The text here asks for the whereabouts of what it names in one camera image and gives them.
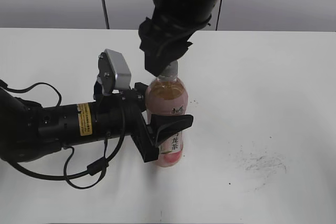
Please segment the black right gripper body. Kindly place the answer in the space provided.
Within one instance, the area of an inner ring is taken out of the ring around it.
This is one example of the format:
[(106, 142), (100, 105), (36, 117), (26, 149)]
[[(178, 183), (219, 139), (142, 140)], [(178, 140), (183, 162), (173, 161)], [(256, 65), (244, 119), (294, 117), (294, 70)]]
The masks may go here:
[(187, 40), (190, 34), (167, 24), (146, 18), (139, 26), (140, 49), (154, 55), (172, 58), (172, 44), (176, 40)]

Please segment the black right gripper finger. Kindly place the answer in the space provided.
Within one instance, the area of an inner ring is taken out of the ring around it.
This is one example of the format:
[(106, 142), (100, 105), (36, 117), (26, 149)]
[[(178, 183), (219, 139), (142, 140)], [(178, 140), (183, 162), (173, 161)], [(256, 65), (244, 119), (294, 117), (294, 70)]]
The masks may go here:
[(176, 40), (172, 44), (172, 61), (179, 60), (193, 43), (187, 40)]
[(159, 76), (172, 61), (173, 59), (169, 57), (157, 57), (150, 52), (144, 53), (144, 68), (147, 72), (156, 77)]

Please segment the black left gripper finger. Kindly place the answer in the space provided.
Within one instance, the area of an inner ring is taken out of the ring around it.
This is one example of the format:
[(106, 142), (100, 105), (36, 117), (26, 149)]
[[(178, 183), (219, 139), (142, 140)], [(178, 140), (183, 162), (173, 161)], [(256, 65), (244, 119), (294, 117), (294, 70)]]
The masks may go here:
[(193, 124), (194, 117), (190, 114), (163, 116), (151, 115), (151, 128), (154, 134), (154, 146), (159, 147), (169, 137), (188, 129)]
[(146, 90), (148, 88), (148, 85), (142, 83), (142, 82), (136, 82), (134, 84), (134, 89), (138, 92), (138, 93), (146, 93)]

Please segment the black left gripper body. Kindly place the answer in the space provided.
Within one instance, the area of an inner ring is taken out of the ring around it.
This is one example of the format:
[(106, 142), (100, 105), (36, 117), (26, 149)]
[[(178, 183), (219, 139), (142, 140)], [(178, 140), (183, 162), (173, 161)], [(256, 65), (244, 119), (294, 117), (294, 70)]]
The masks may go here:
[(93, 136), (107, 141), (118, 138), (114, 151), (106, 158), (110, 162), (119, 152), (125, 136), (131, 136), (145, 163), (159, 157), (154, 144), (154, 128), (146, 124), (142, 112), (145, 109), (144, 94), (128, 89), (108, 96), (95, 90), (91, 106)]

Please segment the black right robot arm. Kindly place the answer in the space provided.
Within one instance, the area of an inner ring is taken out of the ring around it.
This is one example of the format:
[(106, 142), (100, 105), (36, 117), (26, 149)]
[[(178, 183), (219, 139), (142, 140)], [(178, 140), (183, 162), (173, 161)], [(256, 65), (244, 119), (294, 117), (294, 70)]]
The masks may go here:
[(190, 38), (206, 27), (218, 0), (153, 0), (154, 11), (139, 26), (144, 67), (160, 75), (192, 45)]

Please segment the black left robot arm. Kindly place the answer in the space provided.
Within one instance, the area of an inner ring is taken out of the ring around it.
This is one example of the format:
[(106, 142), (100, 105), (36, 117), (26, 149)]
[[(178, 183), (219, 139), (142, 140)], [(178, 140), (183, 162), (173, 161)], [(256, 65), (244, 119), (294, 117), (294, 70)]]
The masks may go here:
[(88, 103), (45, 108), (18, 97), (19, 90), (1, 83), (1, 157), (21, 163), (59, 152), (64, 146), (81, 145), (121, 135), (133, 139), (144, 162), (158, 159), (159, 147), (169, 137), (192, 126), (191, 115), (155, 115), (143, 118), (146, 86), (97, 94)]

